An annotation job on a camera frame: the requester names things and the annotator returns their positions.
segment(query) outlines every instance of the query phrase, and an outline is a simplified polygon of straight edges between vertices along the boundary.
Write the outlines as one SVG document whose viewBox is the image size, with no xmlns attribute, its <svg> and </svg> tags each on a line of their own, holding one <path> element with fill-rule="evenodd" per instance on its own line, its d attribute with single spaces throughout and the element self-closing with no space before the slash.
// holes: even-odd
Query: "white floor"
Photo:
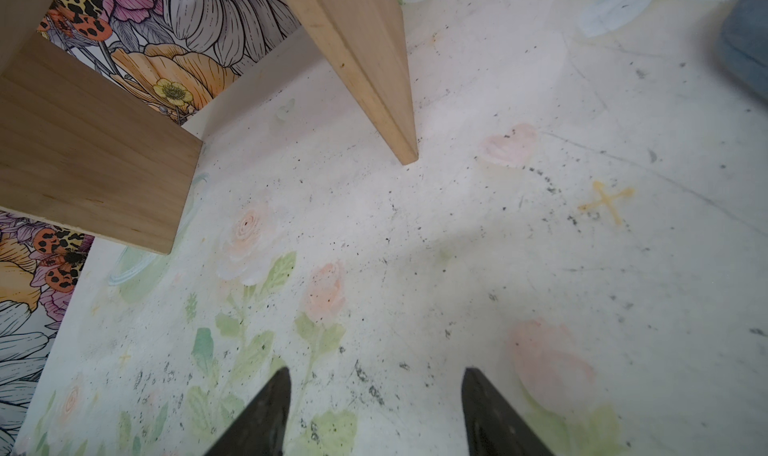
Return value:
<svg viewBox="0 0 768 456">
<path fill-rule="evenodd" d="M 17 450 L 202 454 L 280 356 L 288 454 L 467 454 L 470 365 L 557 454 L 764 454 L 768 106 L 710 51 L 733 2 L 586 38 L 595 1 L 405 6 L 405 167 L 297 31 L 187 124 L 174 253 L 110 286 L 130 264 L 96 241 Z M 580 211 L 596 181 L 634 190 L 620 225 Z"/>
</svg>

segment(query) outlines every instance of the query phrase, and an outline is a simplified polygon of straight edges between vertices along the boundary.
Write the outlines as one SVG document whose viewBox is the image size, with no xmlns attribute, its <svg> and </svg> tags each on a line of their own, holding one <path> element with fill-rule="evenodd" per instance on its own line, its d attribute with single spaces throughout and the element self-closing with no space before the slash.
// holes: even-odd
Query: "painted yellow cross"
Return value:
<svg viewBox="0 0 768 456">
<path fill-rule="evenodd" d="M 125 354 L 123 354 L 122 356 L 120 356 L 120 358 L 118 358 L 118 359 L 120 360 L 120 368 L 122 368 L 123 366 L 125 366 L 125 363 L 127 363 L 127 362 L 128 362 L 128 360 L 130 359 L 130 354 L 128 354 L 128 350 L 126 349 L 126 350 L 125 350 Z"/>
<path fill-rule="evenodd" d="M 605 184 L 603 184 L 600 181 L 595 181 L 592 183 L 592 187 L 595 191 L 598 192 L 600 195 L 600 201 L 590 202 L 589 204 L 582 204 L 579 207 L 580 211 L 590 211 L 594 208 L 597 208 L 601 204 L 605 204 L 608 207 L 608 211 L 610 211 L 610 214 L 614 215 L 614 221 L 616 221 L 617 226 L 621 226 L 621 217 L 619 216 L 618 211 L 616 211 L 616 208 L 614 208 L 613 201 L 617 198 L 620 198 L 622 196 L 629 197 L 634 194 L 633 188 L 627 188 L 624 191 L 621 191 L 618 194 L 614 194 L 613 196 L 609 196 L 605 193 Z"/>
</svg>

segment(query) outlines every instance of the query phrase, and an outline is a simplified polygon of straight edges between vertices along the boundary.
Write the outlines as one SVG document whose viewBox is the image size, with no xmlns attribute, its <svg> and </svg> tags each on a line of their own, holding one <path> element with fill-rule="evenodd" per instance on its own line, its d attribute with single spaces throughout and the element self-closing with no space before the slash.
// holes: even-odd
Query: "yellow flower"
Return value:
<svg viewBox="0 0 768 456">
<path fill-rule="evenodd" d="M 192 93 L 182 83 L 168 81 L 164 77 L 158 79 L 158 83 L 152 86 L 152 89 L 157 96 L 164 97 L 169 103 L 178 107 L 186 106 L 193 99 Z"/>
<path fill-rule="evenodd" d="M 118 49 L 112 59 L 130 76 L 113 74 L 116 83 L 177 123 L 203 109 L 237 79 L 230 68 L 176 44 L 148 44 L 143 53 Z"/>
</svg>

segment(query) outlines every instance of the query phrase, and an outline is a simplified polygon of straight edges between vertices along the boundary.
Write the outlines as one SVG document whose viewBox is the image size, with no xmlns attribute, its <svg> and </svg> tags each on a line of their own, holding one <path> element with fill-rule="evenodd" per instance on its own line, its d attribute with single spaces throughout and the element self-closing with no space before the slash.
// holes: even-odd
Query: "orange flower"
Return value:
<svg viewBox="0 0 768 456">
<path fill-rule="evenodd" d="M 594 369 L 576 355 L 565 326 L 542 318 L 518 324 L 510 337 L 514 370 L 528 393 L 547 410 L 577 418 L 594 396 Z"/>
<path fill-rule="evenodd" d="M 328 322 L 344 306 L 344 275 L 341 261 L 329 262 L 312 273 L 310 287 L 304 298 L 304 309 L 315 323 Z"/>
<path fill-rule="evenodd" d="M 176 44 L 148 44 L 143 53 L 112 53 L 112 59 L 130 75 L 112 79 L 133 96 L 182 123 L 203 109 L 237 76 L 205 54 L 190 53 Z"/>
</svg>

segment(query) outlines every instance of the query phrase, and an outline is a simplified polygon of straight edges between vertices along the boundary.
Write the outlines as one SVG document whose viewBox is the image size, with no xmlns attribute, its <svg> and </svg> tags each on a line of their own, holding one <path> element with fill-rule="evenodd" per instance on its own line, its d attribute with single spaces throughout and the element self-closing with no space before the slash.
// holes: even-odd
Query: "floral wallpaper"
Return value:
<svg viewBox="0 0 768 456">
<path fill-rule="evenodd" d="M 0 454 L 10 454 L 93 237 L 0 211 Z"/>
<path fill-rule="evenodd" d="M 38 32 L 183 124 L 298 27 L 284 0 L 53 0 Z"/>
</svg>

